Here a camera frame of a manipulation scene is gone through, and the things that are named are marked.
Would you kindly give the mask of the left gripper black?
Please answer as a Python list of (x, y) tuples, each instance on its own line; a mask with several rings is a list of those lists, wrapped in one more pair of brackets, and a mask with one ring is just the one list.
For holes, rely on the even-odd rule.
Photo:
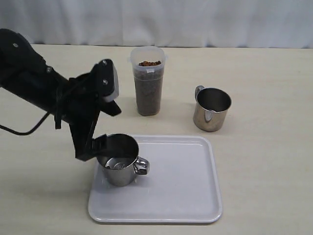
[(63, 120), (69, 124), (75, 150), (75, 158), (88, 161), (94, 157), (125, 158), (137, 157), (137, 142), (126, 134), (93, 134), (101, 112), (114, 117), (121, 113), (114, 101), (105, 103), (95, 87), (95, 76), (85, 73), (76, 78), (65, 79), (57, 76), (56, 128)]

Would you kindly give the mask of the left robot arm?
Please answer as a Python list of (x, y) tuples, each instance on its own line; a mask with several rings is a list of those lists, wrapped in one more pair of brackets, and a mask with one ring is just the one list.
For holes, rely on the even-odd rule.
[(27, 39), (3, 28), (0, 31), (0, 86), (54, 116), (55, 128), (69, 125), (75, 157), (88, 161), (95, 157), (134, 156), (125, 138), (93, 137), (100, 113), (121, 113), (118, 75), (111, 59), (103, 59), (90, 72), (64, 78), (46, 64)]

